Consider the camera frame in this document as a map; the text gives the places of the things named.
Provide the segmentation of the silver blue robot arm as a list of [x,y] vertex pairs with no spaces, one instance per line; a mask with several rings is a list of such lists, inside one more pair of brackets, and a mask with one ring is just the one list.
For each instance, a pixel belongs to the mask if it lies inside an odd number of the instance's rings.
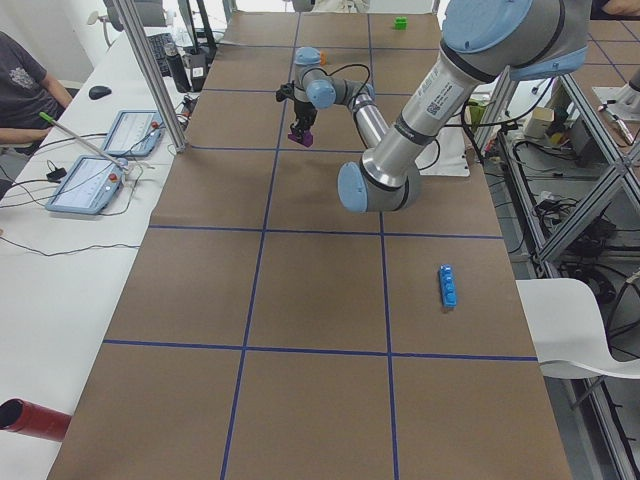
[[289,139],[305,147],[320,109],[344,105],[366,146],[362,158],[338,175],[342,205],[352,212],[396,211],[419,195],[418,156],[481,84],[507,71],[514,81],[556,77],[586,59],[588,1],[452,1],[443,22],[437,61],[392,125],[366,82],[336,79],[320,53],[302,47],[294,78],[276,91],[294,103]]

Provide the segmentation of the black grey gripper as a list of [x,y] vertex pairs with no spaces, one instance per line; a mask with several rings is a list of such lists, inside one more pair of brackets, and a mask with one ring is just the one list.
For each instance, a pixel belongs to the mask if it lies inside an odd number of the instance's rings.
[[295,121],[290,125],[290,135],[302,136],[302,125],[306,125],[305,131],[308,135],[313,135],[312,130],[317,116],[317,110],[315,106],[311,102],[295,99],[294,113]]

